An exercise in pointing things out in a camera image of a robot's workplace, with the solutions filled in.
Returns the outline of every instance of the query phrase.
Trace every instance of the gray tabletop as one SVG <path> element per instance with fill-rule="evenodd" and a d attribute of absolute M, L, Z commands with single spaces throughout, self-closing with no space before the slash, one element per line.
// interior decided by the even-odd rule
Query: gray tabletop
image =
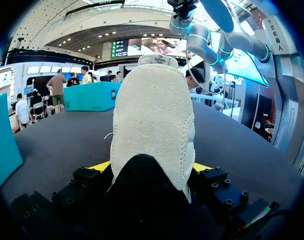
<path fill-rule="evenodd" d="M 289 208 L 302 177 L 285 155 L 237 121 L 194 103 L 196 162 L 220 166 L 251 202 L 264 198 Z M 24 164 L 2 187 L 10 203 L 21 194 L 40 192 L 46 198 L 72 179 L 80 166 L 109 159 L 113 110 L 62 112 L 15 135 Z"/>

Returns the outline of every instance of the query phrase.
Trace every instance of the man in brown shirt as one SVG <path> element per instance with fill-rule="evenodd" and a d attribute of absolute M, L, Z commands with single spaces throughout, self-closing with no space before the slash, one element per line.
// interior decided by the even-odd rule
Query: man in brown shirt
<path fill-rule="evenodd" d="M 55 113 L 59 112 L 59 104 L 61 110 L 64 109 L 64 87 L 63 84 L 67 83 L 65 77 L 62 74 L 62 70 L 59 69 L 57 74 L 53 76 L 49 82 L 46 84 L 46 87 L 51 90 L 53 88 L 53 104 L 55 106 Z"/>

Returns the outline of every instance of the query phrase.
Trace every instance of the brown shirt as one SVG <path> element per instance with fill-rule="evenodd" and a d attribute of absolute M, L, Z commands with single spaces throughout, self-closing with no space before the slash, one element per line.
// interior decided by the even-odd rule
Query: brown shirt
<path fill-rule="evenodd" d="M 53 96 L 57 96 L 64 95 L 64 83 L 67 83 L 65 77 L 61 74 L 57 74 L 49 80 L 47 85 L 53 87 Z"/>

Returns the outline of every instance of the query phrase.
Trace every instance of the blue screen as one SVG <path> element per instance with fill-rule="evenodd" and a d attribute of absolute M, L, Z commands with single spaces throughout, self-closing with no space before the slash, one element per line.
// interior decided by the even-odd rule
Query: blue screen
<path fill-rule="evenodd" d="M 64 73 L 64 76 L 66 79 L 70 79 L 72 77 L 72 75 L 70 73 Z"/>
<path fill-rule="evenodd" d="M 210 48 L 217 52 L 221 34 L 219 32 L 211 31 L 210 36 Z M 254 56 L 250 53 L 248 54 L 254 60 Z M 264 77 L 264 81 L 262 80 L 260 73 L 257 71 L 255 64 L 250 59 L 250 57 L 244 51 L 234 48 L 232 57 L 225 61 L 227 66 L 227 73 L 234 76 L 240 76 L 242 78 L 246 78 L 269 87 L 269 84 Z"/>
<path fill-rule="evenodd" d="M 24 89 L 24 94 L 27 95 L 27 94 L 32 94 L 33 93 L 33 90 L 34 90 L 34 87 L 31 86 L 31 87 L 27 87 Z"/>

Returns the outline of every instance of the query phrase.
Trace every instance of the teal panel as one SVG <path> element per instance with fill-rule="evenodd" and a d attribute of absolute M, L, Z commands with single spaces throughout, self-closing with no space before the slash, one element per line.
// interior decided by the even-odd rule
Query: teal panel
<path fill-rule="evenodd" d="M 23 164 L 11 129 L 7 94 L 0 95 L 0 186 Z"/>
<path fill-rule="evenodd" d="M 121 83 L 95 82 L 64 88 L 66 111 L 104 112 L 115 106 Z"/>

